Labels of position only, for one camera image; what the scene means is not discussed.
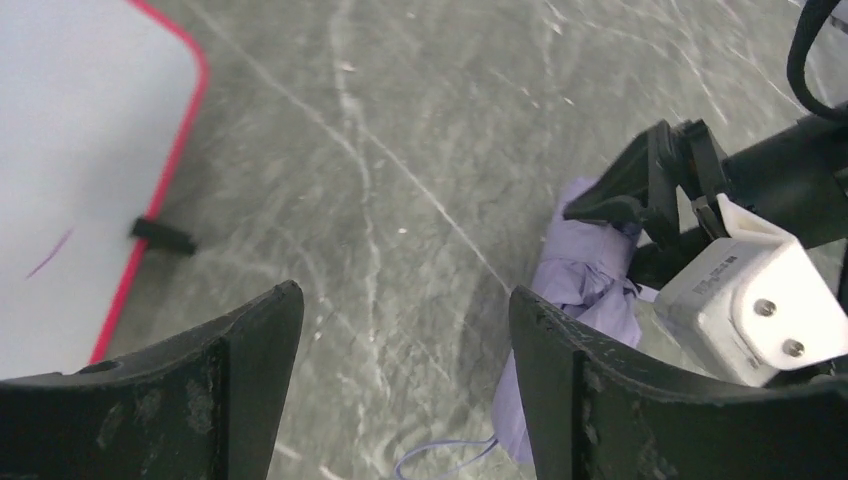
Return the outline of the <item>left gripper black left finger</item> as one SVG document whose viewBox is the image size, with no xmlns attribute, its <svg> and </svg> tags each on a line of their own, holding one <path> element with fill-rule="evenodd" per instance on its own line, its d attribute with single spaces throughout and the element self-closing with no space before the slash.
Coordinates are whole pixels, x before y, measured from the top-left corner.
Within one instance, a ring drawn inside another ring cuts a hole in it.
<svg viewBox="0 0 848 480">
<path fill-rule="evenodd" d="M 263 479 L 304 318 L 294 281 L 73 374 L 1 384 L 5 479 Z"/>
</svg>

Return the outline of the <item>red framed whiteboard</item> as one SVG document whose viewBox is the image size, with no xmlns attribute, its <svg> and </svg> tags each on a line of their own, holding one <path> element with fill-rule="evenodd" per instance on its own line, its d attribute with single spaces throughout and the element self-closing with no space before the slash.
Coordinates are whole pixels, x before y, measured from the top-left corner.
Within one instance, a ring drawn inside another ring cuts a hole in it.
<svg viewBox="0 0 848 480">
<path fill-rule="evenodd" d="M 104 357 L 207 80 L 148 2 L 2 3 L 3 379 Z"/>
</svg>

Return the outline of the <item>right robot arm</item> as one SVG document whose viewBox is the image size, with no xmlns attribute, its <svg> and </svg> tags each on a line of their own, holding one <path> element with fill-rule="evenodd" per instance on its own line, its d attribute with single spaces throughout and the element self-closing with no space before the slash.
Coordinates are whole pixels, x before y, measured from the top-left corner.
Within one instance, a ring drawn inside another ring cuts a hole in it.
<svg viewBox="0 0 848 480">
<path fill-rule="evenodd" d="M 568 204 L 564 218 L 641 226 L 651 241 L 637 250 L 629 276 L 652 288 L 728 236 L 721 194 L 793 234 L 805 248 L 845 238 L 847 106 L 820 102 L 805 75 L 809 51 L 836 7 L 834 1 L 806 2 L 789 49 L 787 79 L 808 116 L 733 155 L 725 154 L 701 120 L 677 126 L 660 121 Z"/>
</svg>

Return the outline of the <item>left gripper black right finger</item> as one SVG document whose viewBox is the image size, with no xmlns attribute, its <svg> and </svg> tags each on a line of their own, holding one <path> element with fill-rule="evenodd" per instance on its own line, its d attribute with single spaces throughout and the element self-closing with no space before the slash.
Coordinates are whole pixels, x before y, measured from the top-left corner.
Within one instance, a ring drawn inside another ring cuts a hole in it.
<svg viewBox="0 0 848 480">
<path fill-rule="evenodd" d="M 510 297 L 540 479 L 843 479 L 847 379 L 751 388 L 658 361 L 531 290 Z"/>
</svg>

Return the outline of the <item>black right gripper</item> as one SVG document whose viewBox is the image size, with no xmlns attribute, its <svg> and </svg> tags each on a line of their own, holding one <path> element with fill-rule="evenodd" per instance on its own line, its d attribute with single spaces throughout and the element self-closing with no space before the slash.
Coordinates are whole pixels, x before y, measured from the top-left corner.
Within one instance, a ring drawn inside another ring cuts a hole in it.
<svg viewBox="0 0 848 480">
<path fill-rule="evenodd" d="M 639 224 L 628 276 L 660 289 L 713 240 L 727 235 L 716 195 L 726 186 L 726 153 L 707 124 L 661 121 L 637 135 L 603 175 L 563 210 L 565 220 Z"/>
</svg>

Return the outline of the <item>white and black folding umbrella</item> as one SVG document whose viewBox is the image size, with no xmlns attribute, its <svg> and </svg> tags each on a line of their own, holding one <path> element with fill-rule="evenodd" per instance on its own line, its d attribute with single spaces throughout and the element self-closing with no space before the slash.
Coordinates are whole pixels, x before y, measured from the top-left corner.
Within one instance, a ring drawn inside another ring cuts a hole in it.
<svg viewBox="0 0 848 480">
<path fill-rule="evenodd" d="M 629 346 L 641 339 L 635 314 L 639 287 L 627 279 L 641 229 L 566 220 L 563 211 L 571 201 L 596 183 L 580 177 L 567 185 L 546 232 L 531 290 L 579 322 Z M 440 440 L 420 445 L 395 465 L 395 476 L 404 479 L 404 463 L 437 447 L 482 446 L 474 458 L 440 474 L 446 479 L 500 446 L 521 464 L 533 461 L 514 354 L 510 353 L 499 379 L 491 414 L 493 435 L 487 440 Z"/>
</svg>

